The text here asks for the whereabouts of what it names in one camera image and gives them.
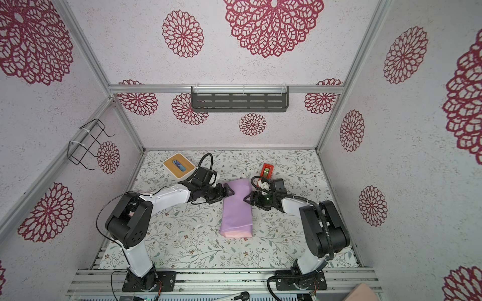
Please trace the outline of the pink wrapping paper sheet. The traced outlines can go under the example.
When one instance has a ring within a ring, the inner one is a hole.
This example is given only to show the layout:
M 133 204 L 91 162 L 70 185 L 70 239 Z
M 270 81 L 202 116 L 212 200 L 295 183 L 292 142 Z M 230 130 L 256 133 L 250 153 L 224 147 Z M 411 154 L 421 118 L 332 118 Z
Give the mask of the pink wrapping paper sheet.
M 251 183 L 248 179 L 237 179 L 227 184 L 234 194 L 223 200 L 220 234 L 225 238 L 251 238 L 252 207 L 244 201 L 251 194 Z

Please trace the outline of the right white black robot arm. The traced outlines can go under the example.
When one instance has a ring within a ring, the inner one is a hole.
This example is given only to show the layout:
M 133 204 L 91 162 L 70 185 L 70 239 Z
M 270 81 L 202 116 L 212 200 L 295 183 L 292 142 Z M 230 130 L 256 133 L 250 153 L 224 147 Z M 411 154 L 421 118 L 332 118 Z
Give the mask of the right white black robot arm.
M 254 176 L 250 182 L 254 190 L 245 197 L 246 203 L 264 211 L 276 209 L 301 221 L 308 250 L 295 261 L 295 275 L 321 272 L 337 253 L 350 246 L 350 236 L 332 201 L 315 202 L 289 193 L 282 179 Z

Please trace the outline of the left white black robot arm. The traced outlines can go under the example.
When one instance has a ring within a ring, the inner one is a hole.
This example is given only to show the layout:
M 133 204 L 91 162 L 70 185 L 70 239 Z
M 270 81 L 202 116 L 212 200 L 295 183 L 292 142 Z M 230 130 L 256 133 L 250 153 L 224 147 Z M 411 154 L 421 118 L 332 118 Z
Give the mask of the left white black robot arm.
M 199 198 L 213 204 L 235 194 L 227 183 L 217 183 L 216 177 L 215 171 L 201 168 L 186 180 L 157 193 L 130 191 L 120 197 L 105 222 L 105 229 L 122 247 L 131 275 L 144 280 L 156 271 L 145 247 L 145 237 L 153 215 L 178 204 L 192 203 Z

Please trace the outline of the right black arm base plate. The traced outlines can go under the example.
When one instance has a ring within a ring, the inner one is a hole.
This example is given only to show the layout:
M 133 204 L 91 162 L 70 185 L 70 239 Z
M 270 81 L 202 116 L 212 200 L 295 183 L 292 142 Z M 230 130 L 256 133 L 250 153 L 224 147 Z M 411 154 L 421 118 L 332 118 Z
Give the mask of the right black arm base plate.
M 325 275 L 322 271 L 314 271 L 314 274 L 294 275 L 292 271 L 278 270 L 274 273 L 276 289 L 279 291 L 291 290 L 326 290 L 328 288 Z

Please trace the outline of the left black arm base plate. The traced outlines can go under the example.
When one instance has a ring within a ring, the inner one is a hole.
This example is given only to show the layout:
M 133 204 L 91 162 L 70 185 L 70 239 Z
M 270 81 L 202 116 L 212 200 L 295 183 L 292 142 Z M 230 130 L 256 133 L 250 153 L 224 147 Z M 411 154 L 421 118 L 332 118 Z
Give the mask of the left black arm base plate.
M 122 292 L 173 292 L 176 272 L 149 272 L 144 277 L 137 277 L 128 272 Z

